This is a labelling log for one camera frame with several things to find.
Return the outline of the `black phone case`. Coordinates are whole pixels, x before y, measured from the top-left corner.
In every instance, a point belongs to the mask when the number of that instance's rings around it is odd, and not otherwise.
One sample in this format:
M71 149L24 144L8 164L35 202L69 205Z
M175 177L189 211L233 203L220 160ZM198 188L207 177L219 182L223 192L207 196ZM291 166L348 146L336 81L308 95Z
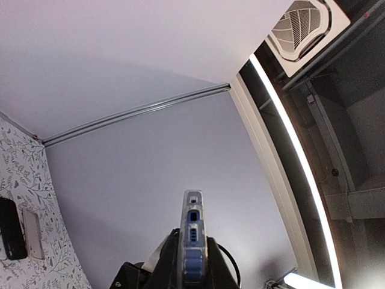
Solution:
M1 235L5 254L9 260L27 258L28 253L16 204L4 197L1 197Z

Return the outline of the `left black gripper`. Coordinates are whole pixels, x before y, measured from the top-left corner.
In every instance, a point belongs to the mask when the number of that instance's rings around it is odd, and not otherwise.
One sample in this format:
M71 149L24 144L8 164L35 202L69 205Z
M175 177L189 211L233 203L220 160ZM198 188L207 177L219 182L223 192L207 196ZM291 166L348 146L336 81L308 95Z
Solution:
M147 261L135 264L124 262L110 289L182 288L178 277L179 237L180 229L173 229ZM212 237L208 238L208 274L204 288L239 288Z

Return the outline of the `white clear phone case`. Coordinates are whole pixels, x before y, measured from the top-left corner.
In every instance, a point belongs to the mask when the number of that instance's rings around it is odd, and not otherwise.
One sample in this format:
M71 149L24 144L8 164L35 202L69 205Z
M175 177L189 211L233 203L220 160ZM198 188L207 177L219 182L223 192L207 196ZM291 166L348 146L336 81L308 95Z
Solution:
M42 246L42 233L39 217L36 213L27 208L23 209L22 215L28 255L31 258L44 260L45 253Z

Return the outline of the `phone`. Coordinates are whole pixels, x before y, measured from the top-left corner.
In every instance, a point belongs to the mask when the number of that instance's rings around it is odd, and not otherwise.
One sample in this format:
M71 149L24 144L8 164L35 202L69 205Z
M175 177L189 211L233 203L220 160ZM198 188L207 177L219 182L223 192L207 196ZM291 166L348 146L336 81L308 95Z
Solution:
M201 287L208 272L208 245L200 190L184 192L177 254L180 288Z

